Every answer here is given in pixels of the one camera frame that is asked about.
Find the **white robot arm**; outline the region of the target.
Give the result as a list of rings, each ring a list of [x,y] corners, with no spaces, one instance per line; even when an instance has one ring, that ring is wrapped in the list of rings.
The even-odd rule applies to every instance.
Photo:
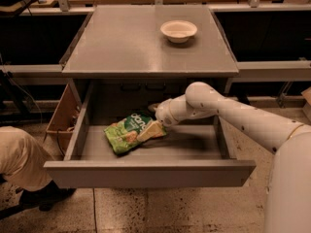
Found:
[[[202,82],[149,110],[166,127],[187,119],[221,117],[271,151],[264,233],[311,233],[310,125],[234,101]]]

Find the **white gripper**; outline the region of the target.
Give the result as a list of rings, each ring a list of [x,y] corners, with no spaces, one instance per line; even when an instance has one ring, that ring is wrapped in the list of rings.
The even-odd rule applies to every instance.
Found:
[[[165,136],[166,131],[163,125],[165,127],[170,127],[178,123],[178,120],[174,118],[171,113],[171,103],[172,99],[168,99],[160,104],[153,103],[148,106],[148,110],[155,113],[156,120],[149,122],[143,131],[139,133],[137,137],[139,142],[146,142],[152,138]]]

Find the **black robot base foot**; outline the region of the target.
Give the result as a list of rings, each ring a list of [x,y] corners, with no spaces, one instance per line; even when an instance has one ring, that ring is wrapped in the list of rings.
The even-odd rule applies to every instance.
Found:
[[[75,191],[75,188],[59,188],[54,181],[37,191],[24,190],[16,206],[0,212],[0,219],[36,207],[42,212],[49,211],[54,204],[69,198]]]

